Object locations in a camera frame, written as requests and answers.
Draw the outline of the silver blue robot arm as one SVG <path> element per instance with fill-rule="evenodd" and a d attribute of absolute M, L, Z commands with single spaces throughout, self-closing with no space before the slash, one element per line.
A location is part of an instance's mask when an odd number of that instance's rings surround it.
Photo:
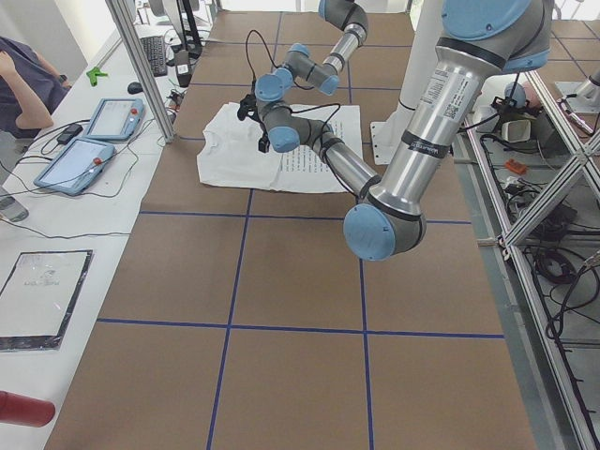
<path fill-rule="evenodd" d="M 253 85 L 257 114 L 273 149 L 309 146 L 357 197 L 344 218 L 348 247 L 382 261 L 416 247 L 426 233 L 420 201 L 485 81 L 542 67 L 548 60 L 549 1 L 446 1 L 437 65 L 384 174 L 375 173 L 324 121 L 296 116 L 285 94 L 302 79 L 326 95 L 368 36 L 366 12 L 353 1 L 323 1 L 319 13 L 342 33 L 322 63 L 292 46 L 280 67 Z"/>
<path fill-rule="evenodd" d="M 283 99 L 297 79 L 301 79 L 327 96 L 339 87 L 339 74 L 347 66 L 355 50 L 368 37 L 368 17 L 355 1 L 321 1 L 319 15 L 342 32 L 331 51 L 319 62 L 308 46 L 294 43 L 281 65 L 256 83 L 256 94 L 262 101 Z"/>

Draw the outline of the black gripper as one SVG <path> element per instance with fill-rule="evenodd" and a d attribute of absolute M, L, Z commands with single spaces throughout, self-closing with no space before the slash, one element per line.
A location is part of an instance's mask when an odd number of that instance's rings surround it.
<path fill-rule="evenodd" d="M 262 136 L 258 142 L 258 149 L 262 153 L 268 152 L 268 145 L 270 144 L 270 139 L 268 136 L 268 130 L 263 123 L 260 123 L 260 128 L 262 130 Z"/>

